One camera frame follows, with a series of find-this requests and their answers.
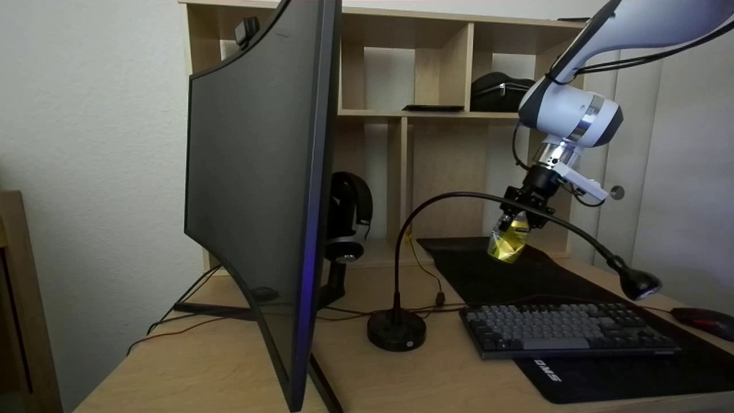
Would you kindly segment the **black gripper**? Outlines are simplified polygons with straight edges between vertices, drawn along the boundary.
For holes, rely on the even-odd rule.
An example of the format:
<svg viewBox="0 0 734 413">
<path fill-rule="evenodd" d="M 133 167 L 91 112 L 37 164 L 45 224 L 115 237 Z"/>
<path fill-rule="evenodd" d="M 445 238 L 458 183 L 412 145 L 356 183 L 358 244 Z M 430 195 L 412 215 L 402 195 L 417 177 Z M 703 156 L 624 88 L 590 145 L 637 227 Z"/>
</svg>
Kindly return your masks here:
<svg viewBox="0 0 734 413">
<path fill-rule="evenodd" d="M 521 187 L 504 190 L 500 227 L 506 229 L 517 215 L 524 215 L 532 229 L 545 224 L 542 214 L 551 215 L 547 200 L 558 193 L 559 177 L 543 165 L 532 165 Z"/>
</svg>

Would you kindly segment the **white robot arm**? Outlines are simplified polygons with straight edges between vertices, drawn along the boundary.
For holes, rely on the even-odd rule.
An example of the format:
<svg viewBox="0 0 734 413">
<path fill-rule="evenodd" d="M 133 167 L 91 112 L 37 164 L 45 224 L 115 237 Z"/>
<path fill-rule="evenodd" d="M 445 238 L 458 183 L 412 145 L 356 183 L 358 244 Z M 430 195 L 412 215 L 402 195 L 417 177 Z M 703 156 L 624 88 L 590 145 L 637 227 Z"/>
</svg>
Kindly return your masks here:
<svg viewBox="0 0 734 413">
<path fill-rule="evenodd" d="M 514 207 L 501 207 L 498 227 L 506 229 L 522 207 L 529 209 L 529 224 L 542 227 L 533 209 L 545 212 L 561 183 L 606 201 L 608 190 L 574 165 L 583 150 L 615 138 L 624 112 L 615 102 L 574 88 L 577 75 L 618 71 L 707 44 L 732 31 L 732 16 L 734 0 L 608 0 L 521 98 L 521 123 L 543 133 L 545 146 L 522 187 L 506 190 Z"/>
</svg>

